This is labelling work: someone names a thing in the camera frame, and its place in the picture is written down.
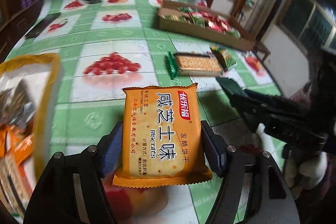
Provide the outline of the white gloved right hand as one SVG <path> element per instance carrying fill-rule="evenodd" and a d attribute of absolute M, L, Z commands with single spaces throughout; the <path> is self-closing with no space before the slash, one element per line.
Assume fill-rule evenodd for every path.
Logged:
<path fill-rule="evenodd" d="M 265 132 L 265 126 L 260 123 L 257 127 L 256 134 L 261 139 L 262 150 L 268 151 L 272 154 L 274 160 L 281 170 L 284 171 L 285 181 L 289 188 L 301 187 L 302 189 L 313 189 L 323 179 L 327 171 L 327 153 L 320 152 L 317 156 L 309 156 L 301 162 L 295 159 L 286 161 L 286 165 L 281 163 L 280 146 L 276 148 L 273 141 L 275 140 Z"/>

